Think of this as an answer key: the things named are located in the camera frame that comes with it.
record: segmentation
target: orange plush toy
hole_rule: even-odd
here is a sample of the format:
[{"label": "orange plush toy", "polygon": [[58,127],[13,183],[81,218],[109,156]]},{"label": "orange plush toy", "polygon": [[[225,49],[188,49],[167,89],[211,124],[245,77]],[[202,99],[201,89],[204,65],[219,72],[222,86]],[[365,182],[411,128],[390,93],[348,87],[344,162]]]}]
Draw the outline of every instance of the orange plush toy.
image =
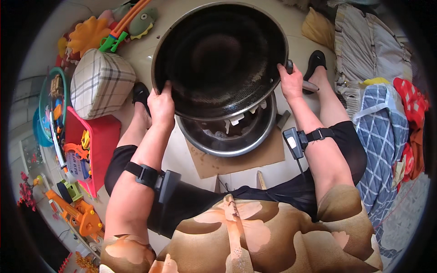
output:
[{"label": "orange plush toy", "polygon": [[100,47],[102,38],[107,37],[111,32],[107,25],[106,18],[96,19],[95,16],[91,16],[85,22],[77,24],[75,31],[70,33],[71,40],[68,47],[73,50],[73,53],[80,52],[82,58],[88,49]]}]

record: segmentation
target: cardboard sheet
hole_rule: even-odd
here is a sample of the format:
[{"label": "cardboard sheet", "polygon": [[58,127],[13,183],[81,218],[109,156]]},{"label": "cardboard sheet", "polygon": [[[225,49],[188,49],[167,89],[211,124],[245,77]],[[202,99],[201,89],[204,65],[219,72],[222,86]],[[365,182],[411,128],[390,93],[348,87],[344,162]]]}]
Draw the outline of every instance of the cardboard sheet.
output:
[{"label": "cardboard sheet", "polygon": [[236,157],[218,157],[201,152],[188,140],[190,150],[197,173],[201,179],[217,174],[235,173],[285,160],[282,134],[276,126],[270,135],[256,149],[249,153]]}]

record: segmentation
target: blue plaid blanket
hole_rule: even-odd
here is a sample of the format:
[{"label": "blue plaid blanket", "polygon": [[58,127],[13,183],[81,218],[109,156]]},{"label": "blue plaid blanket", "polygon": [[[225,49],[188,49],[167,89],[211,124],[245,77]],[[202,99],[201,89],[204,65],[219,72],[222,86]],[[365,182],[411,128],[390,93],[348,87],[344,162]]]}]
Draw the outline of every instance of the blue plaid blanket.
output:
[{"label": "blue plaid blanket", "polygon": [[397,95],[392,85],[366,87],[361,111],[353,118],[367,153],[366,171],[357,188],[374,227],[380,225],[396,197],[392,166],[401,159],[408,141],[408,121],[396,109],[392,94]]}]

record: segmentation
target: hand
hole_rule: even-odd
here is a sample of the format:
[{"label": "hand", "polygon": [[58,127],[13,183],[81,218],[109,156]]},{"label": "hand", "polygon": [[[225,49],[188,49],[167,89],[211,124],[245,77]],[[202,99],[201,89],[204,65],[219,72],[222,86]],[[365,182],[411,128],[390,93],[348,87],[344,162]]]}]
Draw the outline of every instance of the hand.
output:
[{"label": "hand", "polygon": [[152,89],[147,98],[153,125],[162,125],[166,128],[174,128],[174,101],[171,98],[171,82],[165,83],[160,95]]},{"label": "hand", "polygon": [[298,97],[302,97],[302,73],[298,67],[293,63],[293,73],[288,74],[285,67],[278,63],[277,69],[281,76],[281,89],[285,99],[290,103]]}]

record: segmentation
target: wok handle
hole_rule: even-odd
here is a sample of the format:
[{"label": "wok handle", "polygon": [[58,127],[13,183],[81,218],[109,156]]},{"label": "wok handle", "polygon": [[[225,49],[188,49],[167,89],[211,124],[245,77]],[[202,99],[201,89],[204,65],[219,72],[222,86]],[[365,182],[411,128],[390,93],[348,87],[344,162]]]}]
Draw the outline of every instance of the wok handle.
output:
[{"label": "wok handle", "polygon": [[287,62],[285,63],[285,69],[287,70],[288,74],[293,73],[293,61],[292,60],[287,60]]},{"label": "wok handle", "polygon": [[[285,69],[287,70],[288,74],[292,74],[293,73],[293,61],[292,60],[287,60],[287,62],[285,63]],[[304,80],[302,82],[302,88],[311,92],[316,92],[319,90],[319,87],[313,83],[310,83],[306,80]]]}]

